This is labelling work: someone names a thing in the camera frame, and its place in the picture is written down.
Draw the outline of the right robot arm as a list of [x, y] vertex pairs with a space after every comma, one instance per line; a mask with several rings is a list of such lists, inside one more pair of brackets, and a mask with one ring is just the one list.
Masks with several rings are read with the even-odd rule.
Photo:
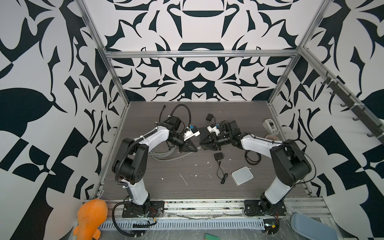
[[276, 177], [261, 195], [259, 211], [267, 212], [277, 206], [291, 189], [303, 180], [312, 167], [295, 141], [272, 141], [242, 132], [236, 121], [223, 121], [219, 125], [200, 128], [200, 145], [204, 150], [219, 151], [222, 146], [232, 146], [270, 158]]

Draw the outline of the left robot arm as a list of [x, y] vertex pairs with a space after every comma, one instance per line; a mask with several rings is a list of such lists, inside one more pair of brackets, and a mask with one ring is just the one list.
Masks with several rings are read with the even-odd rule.
[[163, 142], [178, 147], [180, 152], [198, 151], [191, 138], [200, 135], [199, 129], [189, 125], [178, 133], [180, 124], [179, 118], [169, 116], [164, 122], [156, 123], [155, 128], [148, 133], [135, 139], [125, 138], [121, 142], [112, 164], [112, 172], [115, 174], [115, 183], [127, 190], [134, 205], [144, 206], [150, 199], [143, 180], [150, 151]]

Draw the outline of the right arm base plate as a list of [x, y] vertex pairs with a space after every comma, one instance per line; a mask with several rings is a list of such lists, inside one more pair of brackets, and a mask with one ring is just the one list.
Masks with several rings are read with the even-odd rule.
[[244, 204], [244, 214], [249, 217], [276, 214], [284, 216], [287, 210], [283, 202], [271, 205], [266, 199], [245, 200]]

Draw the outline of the black network switch box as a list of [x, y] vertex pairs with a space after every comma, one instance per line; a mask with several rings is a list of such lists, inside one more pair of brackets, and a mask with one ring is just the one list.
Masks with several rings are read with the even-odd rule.
[[200, 127], [199, 131], [200, 131], [200, 135], [199, 135], [200, 136], [200, 143], [201, 144], [208, 143], [210, 141], [211, 133], [209, 132], [207, 127]]

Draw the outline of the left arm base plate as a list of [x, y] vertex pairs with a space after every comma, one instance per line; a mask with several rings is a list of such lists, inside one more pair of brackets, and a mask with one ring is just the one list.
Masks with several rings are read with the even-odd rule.
[[164, 207], [164, 201], [147, 200], [143, 205], [137, 205], [130, 201], [124, 204], [122, 217], [136, 218], [140, 216], [145, 216], [149, 218], [155, 218], [164, 213]]

